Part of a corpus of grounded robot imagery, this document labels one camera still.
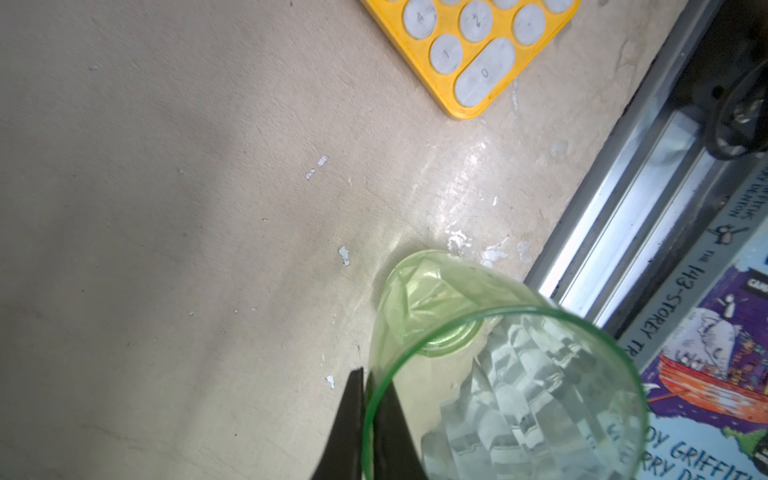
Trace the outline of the yellow calculator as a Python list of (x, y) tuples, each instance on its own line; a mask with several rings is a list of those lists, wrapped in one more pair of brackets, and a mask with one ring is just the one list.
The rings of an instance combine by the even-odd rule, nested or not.
[(364, 0), (440, 107), (477, 117), (572, 20), (579, 0)]

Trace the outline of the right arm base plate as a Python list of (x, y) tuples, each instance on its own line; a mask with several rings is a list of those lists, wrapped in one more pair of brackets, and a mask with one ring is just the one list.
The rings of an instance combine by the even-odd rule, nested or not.
[(705, 125), (704, 140), (720, 161), (767, 151), (767, 59), (725, 91)]

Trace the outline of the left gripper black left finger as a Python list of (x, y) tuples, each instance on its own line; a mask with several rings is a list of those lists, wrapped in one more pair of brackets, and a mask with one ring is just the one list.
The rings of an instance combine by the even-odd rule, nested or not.
[(350, 372), (312, 480), (360, 480), (365, 415), (364, 370)]

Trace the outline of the green translucent cup front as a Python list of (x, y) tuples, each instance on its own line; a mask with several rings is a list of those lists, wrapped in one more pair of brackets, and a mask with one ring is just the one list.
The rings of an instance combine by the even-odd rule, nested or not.
[(426, 479), (632, 479), (648, 412), (605, 332), (521, 282), (416, 252), (381, 290), (368, 373), (393, 382)]

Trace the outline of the purple treehouse book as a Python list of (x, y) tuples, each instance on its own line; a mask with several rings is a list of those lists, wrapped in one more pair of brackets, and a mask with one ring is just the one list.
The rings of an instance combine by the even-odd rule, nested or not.
[(620, 338), (650, 411), (640, 479), (767, 475), (767, 165)]

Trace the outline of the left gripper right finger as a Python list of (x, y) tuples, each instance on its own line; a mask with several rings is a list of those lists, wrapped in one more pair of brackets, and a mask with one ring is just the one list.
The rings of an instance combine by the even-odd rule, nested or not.
[(369, 374), (365, 383), (366, 409), (371, 421), (364, 420), (365, 479), (426, 479), (412, 440), (394, 383), (391, 382), (376, 409), (373, 394), (376, 382)]

